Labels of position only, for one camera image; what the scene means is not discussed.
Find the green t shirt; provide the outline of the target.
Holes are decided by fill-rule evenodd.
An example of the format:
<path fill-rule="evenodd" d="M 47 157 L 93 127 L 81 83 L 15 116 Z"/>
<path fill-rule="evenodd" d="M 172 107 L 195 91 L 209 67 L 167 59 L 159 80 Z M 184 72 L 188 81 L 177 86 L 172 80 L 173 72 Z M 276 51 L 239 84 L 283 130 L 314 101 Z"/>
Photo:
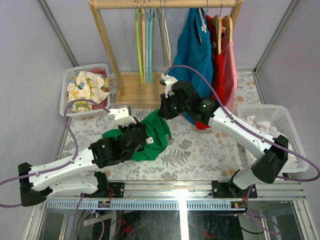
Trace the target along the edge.
<path fill-rule="evenodd" d="M 166 120 L 158 115 L 158 110 L 152 111 L 142 119 L 142 121 L 137 120 L 137 123 L 138 122 L 146 125 L 148 138 L 146 139 L 144 150 L 141 152 L 135 152 L 131 160 L 136 162 L 154 161 L 158 155 L 167 148 L 167 139 L 172 138 L 170 128 L 166 123 Z M 122 135 L 122 132 L 119 127 L 103 133 L 102 139 L 100 139 L 102 148 L 107 149 L 107 157 L 110 159 L 117 159 L 121 162 L 130 161 L 123 160 L 121 157 L 122 150 L 118 142 L 118 137 L 120 135 Z"/>

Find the cream white hanger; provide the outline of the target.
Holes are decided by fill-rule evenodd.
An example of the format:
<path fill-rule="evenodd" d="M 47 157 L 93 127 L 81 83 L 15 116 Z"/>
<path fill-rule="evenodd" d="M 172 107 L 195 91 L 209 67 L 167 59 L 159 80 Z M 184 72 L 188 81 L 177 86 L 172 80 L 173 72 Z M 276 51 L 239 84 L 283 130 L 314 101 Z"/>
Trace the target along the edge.
<path fill-rule="evenodd" d="M 169 32 L 168 32 L 168 26 L 167 26 L 167 19 L 166 19 L 166 14 L 167 14 L 167 1 L 164 0 L 164 8 L 165 10 L 161 9 L 161 17 L 162 17 L 162 22 L 163 22 L 163 27 L 164 27 L 164 42 L 165 42 L 165 47 L 166 47 L 166 58 L 167 58 L 167 63 L 165 66 L 170 67 L 172 64 L 172 53 L 171 53 L 171 45 L 170 45 L 170 37 L 169 37 Z"/>

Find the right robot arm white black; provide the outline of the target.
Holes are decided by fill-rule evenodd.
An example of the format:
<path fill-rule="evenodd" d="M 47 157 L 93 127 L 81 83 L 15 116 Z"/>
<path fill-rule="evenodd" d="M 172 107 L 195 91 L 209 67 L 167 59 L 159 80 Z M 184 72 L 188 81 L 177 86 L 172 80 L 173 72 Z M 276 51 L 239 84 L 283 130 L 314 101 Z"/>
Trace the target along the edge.
<path fill-rule="evenodd" d="M 165 87 L 160 95 L 159 116 L 171 120 L 180 114 L 186 114 L 195 122 L 201 122 L 215 128 L 246 148 L 255 157 L 255 161 L 244 169 L 237 170 L 229 181 L 213 181 L 214 198 L 242 198 L 251 185 L 259 182 L 272 184 L 288 160 L 284 148 L 289 141 L 279 135 L 260 133 L 223 106 L 212 97 L 201 98 L 193 85 L 187 80 L 176 80 L 165 76 L 160 84 Z"/>

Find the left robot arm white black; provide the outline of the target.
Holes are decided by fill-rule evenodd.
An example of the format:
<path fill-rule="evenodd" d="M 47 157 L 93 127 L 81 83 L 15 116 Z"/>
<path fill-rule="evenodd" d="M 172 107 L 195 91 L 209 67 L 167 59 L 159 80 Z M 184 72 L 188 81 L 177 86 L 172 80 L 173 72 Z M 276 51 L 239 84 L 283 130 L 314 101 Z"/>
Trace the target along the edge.
<path fill-rule="evenodd" d="M 99 139 L 76 158 L 64 158 L 38 166 L 27 162 L 20 164 L 18 175 L 22 206 L 38 205 L 58 195 L 105 197 L 110 186 L 102 169 L 131 160 L 134 153 L 143 151 L 147 143 L 144 123 L 119 127 L 119 130 L 119 136 Z"/>

